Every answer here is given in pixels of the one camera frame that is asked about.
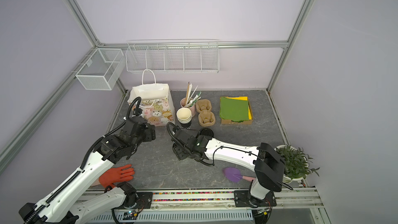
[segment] pencil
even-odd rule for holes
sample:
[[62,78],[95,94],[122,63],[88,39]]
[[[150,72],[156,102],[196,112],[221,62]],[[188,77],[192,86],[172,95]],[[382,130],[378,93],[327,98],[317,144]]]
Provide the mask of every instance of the pencil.
[[188,87],[187,87],[187,94],[186,94],[186,96],[185,96],[185,103],[184,103],[184,106],[188,103],[188,90],[189,90],[189,82],[188,82]]

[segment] white bag handle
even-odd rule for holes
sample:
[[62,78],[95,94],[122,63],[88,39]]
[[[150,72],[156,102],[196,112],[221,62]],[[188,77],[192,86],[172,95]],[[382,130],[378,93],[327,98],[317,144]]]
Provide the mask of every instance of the white bag handle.
[[156,84],[156,77],[155,77],[155,74],[154,74],[154,72],[153,72],[152,70],[150,70],[150,69],[145,69],[145,70],[142,72],[142,84],[144,84],[144,73],[145,73],[145,71],[147,71],[147,70],[152,72],[153,78],[155,79],[155,84]]
[[[154,72],[153,72],[152,70],[150,70],[150,69],[145,69],[145,70],[142,72],[142,81],[141,81],[142,84],[144,84],[144,73],[145,73],[145,71],[147,71],[147,70],[152,72],[153,78],[155,79],[155,84],[156,84],[156,77],[155,77],[155,74],[154,74]],[[153,106],[153,103],[155,103],[155,101],[156,101],[156,99],[152,101],[152,105],[150,105],[149,107],[144,107],[144,106],[142,106],[142,105],[140,105],[140,107],[150,108],[150,107]]]

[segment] potted plant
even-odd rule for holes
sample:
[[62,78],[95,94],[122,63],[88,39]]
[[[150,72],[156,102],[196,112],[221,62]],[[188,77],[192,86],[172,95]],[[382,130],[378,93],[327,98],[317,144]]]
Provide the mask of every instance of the potted plant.
[[288,145],[280,145],[275,148],[275,150],[281,155],[285,160],[285,172],[283,175],[284,183],[291,183],[292,181],[301,181],[306,178],[307,175],[311,173],[316,173],[318,176],[317,169],[310,169],[309,162],[312,157],[304,153],[302,148],[294,148]]

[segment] wire mesh basket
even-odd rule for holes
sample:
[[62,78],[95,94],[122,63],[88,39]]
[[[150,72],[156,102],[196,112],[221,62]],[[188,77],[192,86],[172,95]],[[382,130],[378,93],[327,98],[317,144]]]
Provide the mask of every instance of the wire mesh basket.
[[218,72],[217,43],[180,45],[129,45],[126,51],[127,71],[145,69],[158,72]]
[[125,65],[121,49],[97,48],[76,77],[87,90],[112,90]]

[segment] robotic arm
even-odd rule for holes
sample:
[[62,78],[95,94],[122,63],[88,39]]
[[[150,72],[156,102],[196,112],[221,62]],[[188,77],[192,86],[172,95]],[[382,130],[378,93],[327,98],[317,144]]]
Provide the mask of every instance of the robotic arm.
[[[214,166],[214,160],[223,160],[256,172],[257,178],[251,183],[248,194],[239,198],[240,207],[263,206],[269,192],[282,191],[285,161],[269,144],[239,146],[204,135],[193,137],[173,123],[167,124],[167,131],[174,142],[173,152],[179,160],[189,157],[207,166]],[[212,159],[213,163],[207,163],[204,159]]]
[[[137,208],[142,200],[138,198],[136,189],[127,182],[119,183],[112,190],[89,201],[77,204],[76,200],[122,157],[129,159],[142,142],[155,139],[154,126],[140,117],[140,108],[135,109],[135,116],[129,117],[133,105],[137,103],[138,106],[140,102],[141,98],[137,97],[128,108],[125,121],[98,139],[87,151],[82,165],[60,186],[36,204],[27,203],[20,209],[24,224],[80,224],[115,207]],[[119,135],[112,135],[122,127]],[[214,163],[204,160],[218,159],[256,172],[257,178],[251,183],[247,194],[238,197],[236,202],[240,205],[237,204],[237,207],[268,206],[264,205],[267,194],[281,191],[284,160],[270,145],[238,146],[209,136],[193,137],[172,123],[167,124],[167,131],[174,142],[173,152],[179,160],[192,158],[206,166],[213,166]],[[142,201],[142,208],[147,207]]]
[[[140,104],[137,97],[127,110],[125,121],[111,132],[99,138],[87,151],[82,164],[60,186],[36,204],[27,203],[19,214],[24,224],[86,223],[97,215],[114,207],[134,208],[137,205],[136,190],[127,182],[119,183],[115,188],[92,200],[76,203],[76,200],[92,185],[92,183],[122,157],[130,158],[142,142],[155,139],[154,126],[140,117],[140,108],[134,110],[133,105]],[[119,135],[112,135],[122,128]]]

